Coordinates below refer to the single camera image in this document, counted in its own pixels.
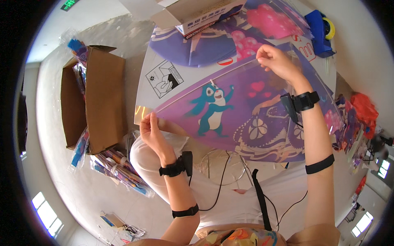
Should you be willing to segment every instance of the cartoon bunny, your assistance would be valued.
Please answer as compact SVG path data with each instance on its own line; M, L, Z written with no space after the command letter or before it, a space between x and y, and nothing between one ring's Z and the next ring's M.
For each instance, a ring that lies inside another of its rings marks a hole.
M227 96L224 96L224 91L218 88L215 84L207 84L203 86L203 92L199 98L191 101L193 104L197 104L191 111L189 111L187 116L194 116L201 113L208 103L208 110L198 120L200 128L198 130L199 136L205 136L205 133L209 130L214 130L219 135L219 137L228 137L227 135L222 135L222 123L221 116L223 111L226 109L233 109L233 105L226 105L226 103L231 99L234 92L234 86L230 85L231 91Z

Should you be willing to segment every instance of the finger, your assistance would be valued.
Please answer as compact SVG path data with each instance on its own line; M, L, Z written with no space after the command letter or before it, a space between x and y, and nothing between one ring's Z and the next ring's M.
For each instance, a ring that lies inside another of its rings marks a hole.
M152 131L159 131L159 126L157 125L157 116L155 112L150 113L151 115L151 129Z
M264 57L260 57L257 59L257 61L266 67L269 67L272 64L272 60L268 59L268 58L264 58Z
M145 133L149 132L151 130L150 123L142 122L139 124L139 131L141 136L144 135Z
M145 117L141 120L141 122L144 123L150 123L150 121L151 121L151 114L145 115Z
M277 48L272 47L271 45L268 44L263 44L262 46L260 46L260 48L257 50L256 53L256 59L260 58L260 57L264 57L264 58L272 58L274 53L277 52Z

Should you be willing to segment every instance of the red heart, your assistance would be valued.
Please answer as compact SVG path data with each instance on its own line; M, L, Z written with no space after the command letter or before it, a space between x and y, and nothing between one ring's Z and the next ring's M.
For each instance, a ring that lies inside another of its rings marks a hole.
M251 84L252 89L255 91L262 91L264 89L264 86L265 84L263 81L254 82Z

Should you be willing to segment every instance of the small box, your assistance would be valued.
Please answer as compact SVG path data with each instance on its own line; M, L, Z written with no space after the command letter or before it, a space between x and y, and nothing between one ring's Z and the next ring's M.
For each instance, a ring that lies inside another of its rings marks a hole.
M106 214L102 212L100 217L111 227L122 228L126 223L124 223L116 214Z
M161 29L175 27L186 39L239 13L246 0L162 0L151 20Z
M74 149L83 130L89 130L89 154L95 155L122 141L127 134L124 97L125 59L110 54L114 47L91 45L86 67L85 101L72 67L63 67L61 117L67 148Z

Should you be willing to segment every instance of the purple kite fabric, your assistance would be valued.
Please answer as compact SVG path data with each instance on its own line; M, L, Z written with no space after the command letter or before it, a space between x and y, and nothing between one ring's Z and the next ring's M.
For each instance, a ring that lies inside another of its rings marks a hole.
M219 22L190 39L175 28L155 27L149 46L164 59L187 67L203 67L236 54L235 44Z
M276 47L318 92L323 114L331 112L340 120L332 91L323 85L306 58L291 43ZM291 121L280 101L280 96L287 92L292 93L293 88L272 71L265 72L251 55L202 79L154 111L158 117L178 124L196 140L235 151L246 160L302 161L305 159L303 129Z
M256 52L258 44L245 48L240 37L232 34L240 29L262 39L281 39L302 35L312 39L310 27L296 10L281 0L248 0L239 14L184 39L175 29L155 27L149 46L161 57L187 67L203 67L231 58L238 61Z

